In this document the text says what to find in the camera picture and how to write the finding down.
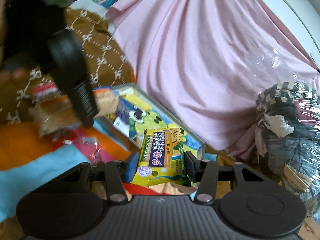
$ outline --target candy wrapper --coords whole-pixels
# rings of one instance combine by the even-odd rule
[[[88,160],[90,160],[92,166],[96,166],[98,163],[107,163],[115,160],[111,154],[101,147],[96,137],[89,137],[80,129],[59,130],[52,133],[50,136],[54,150],[65,144],[73,144],[88,158]]]
[[[81,126],[81,121],[75,115],[69,98],[58,92],[54,83],[42,83],[33,89],[36,104],[30,109],[30,113],[39,124],[41,137],[57,130]],[[118,96],[110,89],[96,89],[93,93],[99,109],[97,117],[116,112]]]
[[[149,187],[164,182],[190,186],[183,159],[181,128],[147,129],[132,183]]]

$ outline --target brown patterned fabric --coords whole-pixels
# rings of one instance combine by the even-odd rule
[[[113,86],[134,82],[131,66],[113,37],[107,32],[108,22],[87,10],[66,9],[68,29],[73,31],[84,52],[92,87]],[[35,85],[49,81],[39,68],[19,83],[0,88],[0,123],[31,121],[28,109]]]

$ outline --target plaid fabric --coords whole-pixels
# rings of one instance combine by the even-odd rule
[[[274,103],[293,104],[298,98],[319,100],[316,90],[310,85],[304,82],[284,82],[275,84],[258,95],[257,110],[259,113],[264,113]]]

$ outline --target pile of clothes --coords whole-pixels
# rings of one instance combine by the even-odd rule
[[[277,83],[256,100],[256,146],[283,185],[320,223],[320,97],[303,81]]]

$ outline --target white tissue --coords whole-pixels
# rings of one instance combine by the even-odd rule
[[[264,114],[264,116],[266,121],[269,123],[269,125],[265,123],[265,126],[278,137],[284,137],[294,131],[294,127],[291,127],[285,122],[283,115],[270,116]]]

